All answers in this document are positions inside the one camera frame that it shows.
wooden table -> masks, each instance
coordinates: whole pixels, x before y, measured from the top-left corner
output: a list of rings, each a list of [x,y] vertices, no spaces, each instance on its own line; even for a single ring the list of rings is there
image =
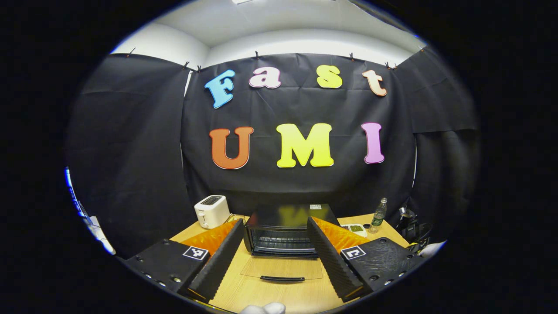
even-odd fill
[[[341,225],[349,223],[363,225],[370,223],[373,216],[374,214],[344,217],[338,218],[338,221]],[[244,218],[244,222],[246,222],[249,217],[240,216],[240,218]],[[367,238],[375,240],[379,237],[387,237],[405,248],[409,246],[409,243],[387,222],[384,222],[378,229],[379,231],[376,234],[367,233]],[[171,240],[181,242],[204,231],[206,229],[202,228],[196,221],[172,237]],[[335,293],[320,259],[306,261],[306,263],[316,263],[313,268],[321,268],[321,278],[307,279],[296,283],[274,283],[241,274],[251,258],[253,258],[252,255],[246,250],[244,243],[241,242],[219,286],[219,290],[217,290],[215,297],[209,301],[210,305],[238,313],[247,305],[264,306],[271,302],[281,302],[286,306],[286,314],[313,314],[348,303],[343,302]],[[278,267],[284,267],[285,262],[283,259],[273,259],[271,261]]]

black cloth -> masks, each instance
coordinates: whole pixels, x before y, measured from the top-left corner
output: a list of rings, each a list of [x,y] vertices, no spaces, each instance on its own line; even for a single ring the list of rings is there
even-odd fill
[[[319,65],[339,68],[343,85],[318,85]],[[281,71],[281,86],[253,88],[254,69]],[[232,69],[233,99],[214,109],[204,85]],[[388,93],[375,95],[362,73],[374,70]],[[384,162],[366,164],[362,123],[380,130]],[[331,167],[278,168],[282,123],[297,125],[306,137],[315,123],[328,123]],[[319,54],[283,54],[230,61],[194,72],[185,97],[182,122],[185,178],[193,203],[210,194],[227,196],[233,212],[250,215],[259,204],[329,203],[338,217],[371,213],[388,198],[386,221],[394,226],[397,209],[407,203],[420,223],[432,223],[433,241],[447,239],[463,217],[479,165],[479,132],[472,96],[437,52],[426,47],[396,69],[368,61]],[[234,129],[254,128],[248,163],[224,170],[211,159],[209,132],[224,128],[227,156],[238,154]]]
[[[335,65],[343,85],[338,89],[318,85],[316,68]],[[253,88],[252,72],[272,66],[281,72],[281,86]],[[204,85],[232,69],[233,99],[218,109]],[[362,73],[374,70],[383,78],[387,95],[375,95]],[[384,161],[366,164],[367,141],[361,124],[379,123]],[[307,137],[316,123],[332,126],[329,135],[334,165],[279,168],[281,134],[276,127],[295,124]],[[213,163],[209,132],[224,128],[227,156],[238,154],[237,127],[250,126],[248,163],[224,170]],[[246,58],[194,72],[188,86],[182,120],[182,151],[185,175],[193,203],[210,194],[227,197],[230,210],[250,215],[258,204],[328,203],[337,217],[374,211],[382,197],[388,198],[388,217],[410,195],[415,163],[415,139],[400,80],[384,65],[333,55],[281,54]]]
[[[74,191],[125,259],[195,219],[181,174],[188,72],[158,58],[112,54],[74,104],[65,147]]]
[[[480,165],[480,132],[473,97],[431,47],[396,70],[417,143],[409,209],[430,223],[431,242],[448,238],[464,217]]]

green bottle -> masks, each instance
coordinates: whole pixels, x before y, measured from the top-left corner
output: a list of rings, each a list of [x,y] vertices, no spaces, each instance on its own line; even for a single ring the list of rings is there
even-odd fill
[[[371,234],[375,234],[376,232],[378,232],[377,227],[382,224],[386,216],[386,211],[387,211],[386,203],[387,203],[387,198],[384,197],[382,198],[380,204],[376,208],[376,212],[374,213],[374,219],[372,220],[370,229],[368,230]]]

white glove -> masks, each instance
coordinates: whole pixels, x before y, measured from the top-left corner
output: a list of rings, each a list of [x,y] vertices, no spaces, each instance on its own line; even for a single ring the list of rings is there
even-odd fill
[[[285,305],[279,302],[272,302],[264,307],[249,305],[239,314],[285,314]]]
[[[428,244],[424,249],[422,249],[422,251],[420,251],[419,255],[424,258],[430,258],[434,256],[442,248],[442,246],[444,246],[446,241],[441,243]]]

letter f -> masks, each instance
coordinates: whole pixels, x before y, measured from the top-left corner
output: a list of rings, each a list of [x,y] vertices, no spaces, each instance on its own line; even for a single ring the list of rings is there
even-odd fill
[[[229,91],[233,90],[233,81],[231,81],[229,78],[233,77],[234,75],[234,71],[230,69],[226,70],[221,75],[207,82],[207,84],[205,85],[205,88],[209,88],[209,91],[213,96],[213,100],[215,100],[215,102],[213,103],[213,108],[217,109],[233,99],[233,95],[227,94],[225,92],[225,89],[228,89]]]

